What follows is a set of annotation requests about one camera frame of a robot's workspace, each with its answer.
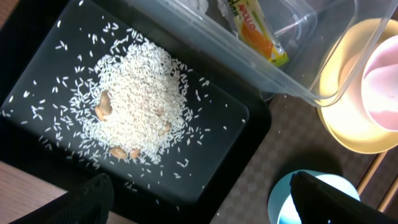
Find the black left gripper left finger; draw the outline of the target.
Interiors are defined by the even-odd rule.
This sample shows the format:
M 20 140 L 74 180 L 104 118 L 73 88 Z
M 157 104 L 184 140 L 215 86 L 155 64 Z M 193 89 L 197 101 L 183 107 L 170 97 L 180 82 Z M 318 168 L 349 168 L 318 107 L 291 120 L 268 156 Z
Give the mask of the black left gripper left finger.
M 98 174 L 12 224 L 105 224 L 114 202 L 114 188 L 107 174 Z

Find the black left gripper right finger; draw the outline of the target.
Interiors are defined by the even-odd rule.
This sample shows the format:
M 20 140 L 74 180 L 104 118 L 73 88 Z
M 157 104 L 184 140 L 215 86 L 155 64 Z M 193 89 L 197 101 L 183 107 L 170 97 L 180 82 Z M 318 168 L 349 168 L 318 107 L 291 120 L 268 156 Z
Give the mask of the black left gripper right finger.
M 397 224 L 397 220 L 304 171 L 292 176 L 290 193 L 302 223 Z

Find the light blue bowl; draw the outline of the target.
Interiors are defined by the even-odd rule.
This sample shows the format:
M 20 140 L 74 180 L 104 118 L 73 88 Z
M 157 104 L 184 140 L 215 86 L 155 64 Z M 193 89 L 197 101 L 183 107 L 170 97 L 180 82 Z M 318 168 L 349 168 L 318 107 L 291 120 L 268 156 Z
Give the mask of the light blue bowl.
M 300 171 L 320 179 L 332 187 L 344 192 L 350 197 L 360 200 L 359 194 L 354 185 L 344 177 L 318 172 L 314 170 L 300 169 L 283 176 L 271 190 L 267 203 L 267 212 L 271 223 L 301 224 L 298 212 L 296 211 L 293 198 L 290 193 L 290 180 L 292 176 Z

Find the wooden chopstick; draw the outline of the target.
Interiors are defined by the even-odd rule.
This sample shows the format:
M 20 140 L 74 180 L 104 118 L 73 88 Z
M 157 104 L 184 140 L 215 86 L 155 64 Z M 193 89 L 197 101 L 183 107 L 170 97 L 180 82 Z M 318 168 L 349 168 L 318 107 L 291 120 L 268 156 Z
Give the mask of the wooden chopstick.
M 358 194 L 361 195 L 365 190 L 366 186 L 368 185 L 369 181 L 377 171 L 378 167 L 381 165 L 382 161 L 384 160 L 387 151 L 378 154 L 373 162 L 371 163 L 369 169 L 364 174 L 363 178 L 361 179 L 360 183 L 357 186 Z
M 389 187 L 387 193 L 385 194 L 384 198 L 382 199 L 381 203 L 379 204 L 377 210 L 379 212 L 384 213 L 386 208 L 389 206 L 392 198 L 395 196 L 398 188 L 398 177 L 396 177 Z

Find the yellow plate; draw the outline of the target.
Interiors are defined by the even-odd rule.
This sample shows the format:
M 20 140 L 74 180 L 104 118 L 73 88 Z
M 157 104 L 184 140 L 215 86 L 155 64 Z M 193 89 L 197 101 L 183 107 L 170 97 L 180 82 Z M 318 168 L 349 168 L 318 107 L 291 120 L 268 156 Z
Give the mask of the yellow plate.
M 397 133 L 374 123 L 365 112 L 361 97 L 363 72 L 373 53 L 386 39 L 397 35 L 397 21 L 390 20 L 376 43 L 368 44 L 380 19 L 367 19 L 351 27 L 329 53 L 320 75 L 320 93 L 336 93 L 335 102 L 318 109 L 328 132 L 347 149 L 361 154 L 378 154 L 397 146 Z

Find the pile of rice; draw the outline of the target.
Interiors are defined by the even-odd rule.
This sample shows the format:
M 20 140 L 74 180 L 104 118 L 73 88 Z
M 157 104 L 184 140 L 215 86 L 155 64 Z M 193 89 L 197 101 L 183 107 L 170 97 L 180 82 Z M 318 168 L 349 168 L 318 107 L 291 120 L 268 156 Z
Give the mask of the pile of rice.
M 95 113 L 108 90 L 112 112 Z M 193 205 L 244 129 L 248 109 L 93 1 L 69 2 L 1 105 L 1 118 L 135 193 Z M 170 131 L 159 131 L 170 122 Z M 120 147 L 126 159 L 109 150 Z M 132 149 L 140 149 L 131 159 Z

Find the pink bowl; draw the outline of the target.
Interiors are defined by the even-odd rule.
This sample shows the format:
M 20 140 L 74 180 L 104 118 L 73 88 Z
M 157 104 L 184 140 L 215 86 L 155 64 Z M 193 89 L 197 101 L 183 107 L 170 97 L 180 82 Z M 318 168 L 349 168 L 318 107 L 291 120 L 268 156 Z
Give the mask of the pink bowl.
M 397 36 L 376 45 L 343 98 L 348 108 L 380 128 L 397 131 Z

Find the yellow snack wrapper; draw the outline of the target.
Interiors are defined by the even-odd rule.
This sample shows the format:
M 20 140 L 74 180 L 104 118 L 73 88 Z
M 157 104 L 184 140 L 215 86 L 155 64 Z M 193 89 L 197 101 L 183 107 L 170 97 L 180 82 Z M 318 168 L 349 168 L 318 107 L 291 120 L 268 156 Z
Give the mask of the yellow snack wrapper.
M 232 33 L 246 45 L 277 67 L 289 61 L 257 0 L 219 0 L 218 7 Z

